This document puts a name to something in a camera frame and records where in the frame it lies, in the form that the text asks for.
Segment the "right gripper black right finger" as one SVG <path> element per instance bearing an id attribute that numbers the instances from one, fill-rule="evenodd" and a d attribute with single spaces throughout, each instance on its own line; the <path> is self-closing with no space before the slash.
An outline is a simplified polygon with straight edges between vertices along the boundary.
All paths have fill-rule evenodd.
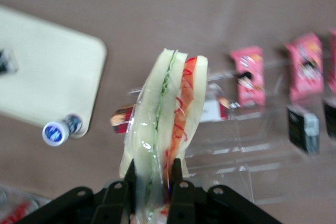
<path id="1" fill-rule="evenodd" d="M 181 160 L 176 158 L 171 169 L 167 223 L 205 223 L 205 212 L 198 202 L 201 190 L 183 177 Z"/>

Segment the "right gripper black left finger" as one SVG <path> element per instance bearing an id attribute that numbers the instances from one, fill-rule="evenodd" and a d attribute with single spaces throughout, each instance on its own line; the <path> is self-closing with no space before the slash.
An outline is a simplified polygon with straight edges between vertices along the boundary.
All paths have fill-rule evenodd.
<path id="1" fill-rule="evenodd" d="M 105 190 L 102 203 L 93 215 L 92 223 L 130 223 L 135 213 L 136 174 L 131 161 L 123 180 L 111 183 Z"/>

